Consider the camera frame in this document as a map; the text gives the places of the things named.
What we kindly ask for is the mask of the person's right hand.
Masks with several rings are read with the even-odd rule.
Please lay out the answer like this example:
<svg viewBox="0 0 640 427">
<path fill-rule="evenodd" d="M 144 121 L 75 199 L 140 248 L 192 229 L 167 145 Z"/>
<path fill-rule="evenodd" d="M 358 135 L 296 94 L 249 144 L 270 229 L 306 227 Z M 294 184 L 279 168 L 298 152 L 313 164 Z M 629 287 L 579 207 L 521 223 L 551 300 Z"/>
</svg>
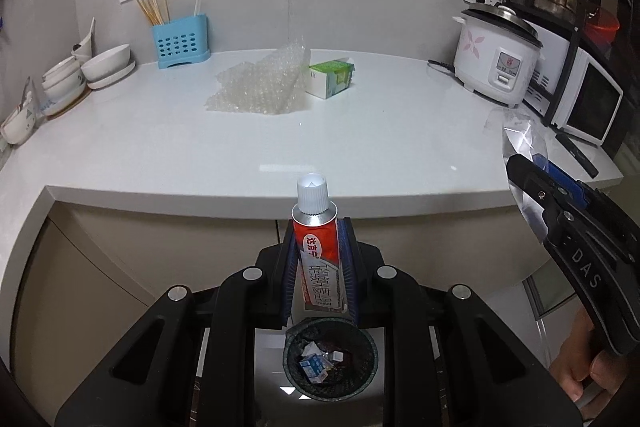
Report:
<svg viewBox="0 0 640 427">
<path fill-rule="evenodd" d="M 614 357 L 606 351 L 591 353 L 589 343 L 594 325 L 584 307 L 575 315 L 570 335 L 563 341 L 549 372 L 574 403 L 584 421 L 593 421 L 610 403 L 631 372 L 629 357 Z M 590 378 L 600 391 L 590 400 L 584 399 L 584 380 Z"/>
</svg>

